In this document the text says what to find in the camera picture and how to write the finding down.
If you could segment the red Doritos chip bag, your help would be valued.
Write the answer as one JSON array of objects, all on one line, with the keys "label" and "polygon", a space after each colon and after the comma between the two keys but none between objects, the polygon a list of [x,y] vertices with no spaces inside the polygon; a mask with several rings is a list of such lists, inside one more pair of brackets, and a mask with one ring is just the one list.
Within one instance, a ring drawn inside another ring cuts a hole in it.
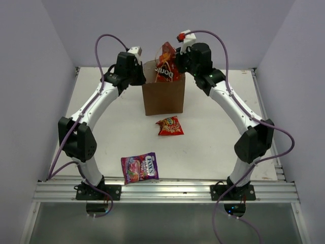
[{"label": "red Doritos chip bag", "polygon": [[180,79],[180,73],[176,67],[176,49],[165,42],[157,51],[155,58],[156,77],[154,82],[174,82]]}]

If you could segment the brown paper bag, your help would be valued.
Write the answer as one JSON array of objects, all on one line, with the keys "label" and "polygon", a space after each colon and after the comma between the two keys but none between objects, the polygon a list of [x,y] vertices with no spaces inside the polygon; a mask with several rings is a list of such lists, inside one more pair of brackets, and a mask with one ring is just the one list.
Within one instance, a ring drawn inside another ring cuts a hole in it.
[{"label": "brown paper bag", "polygon": [[185,75],[174,82],[154,82],[156,77],[155,61],[143,65],[146,83],[142,85],[143,102],[146,116],[182,113],[185,94]]}]

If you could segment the small red popcorn snack bag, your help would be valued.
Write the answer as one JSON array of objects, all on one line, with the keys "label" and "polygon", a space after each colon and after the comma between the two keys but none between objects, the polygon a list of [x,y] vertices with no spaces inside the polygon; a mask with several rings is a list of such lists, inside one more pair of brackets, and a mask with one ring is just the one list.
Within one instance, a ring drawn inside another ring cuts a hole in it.
[{"label": "small red popcorn snack bag", "polygon": [[158,136],[177,136],[184,134],[177,116],[159,120],[156,124],[159,125]]}]

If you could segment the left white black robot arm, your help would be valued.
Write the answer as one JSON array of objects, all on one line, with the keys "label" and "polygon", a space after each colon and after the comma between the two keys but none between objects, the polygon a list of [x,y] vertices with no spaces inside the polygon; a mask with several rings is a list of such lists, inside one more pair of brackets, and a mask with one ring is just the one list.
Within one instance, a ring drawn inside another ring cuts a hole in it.
[{"label": "left white black robot arm", "polygon": [[107,71],[95,92],[87,102],[69,118],[58,122],[59,144],[65,154],[77,163],[93,199],[104,197],[106,188],[101,184],[103,175],[96,164],[94,154],[97,142],[93,129],[107,107],[130,85],[141,86],[146,78],[140,61],[141,48],[131,47],[117,56],[114,72]]}]

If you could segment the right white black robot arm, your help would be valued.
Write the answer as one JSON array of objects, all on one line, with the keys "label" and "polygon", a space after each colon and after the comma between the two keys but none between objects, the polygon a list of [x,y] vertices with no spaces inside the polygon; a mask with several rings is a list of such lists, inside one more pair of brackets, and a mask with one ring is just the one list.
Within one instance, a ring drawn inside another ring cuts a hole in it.
[{"label": "right white black robot arm", "polygon": [[250,183],[249,168],[271,148],[274,124],[252,112],[240,98],[234,99],[236,93],[227,85],[226,76],[213,67],[208,44],[183,44],[177,48],[176,66],[180,73],[194,77],[197,87],[221,106],[239,131],[240,138],[234,145],[237,161],[226,187],[229,198],[239,199]]}]

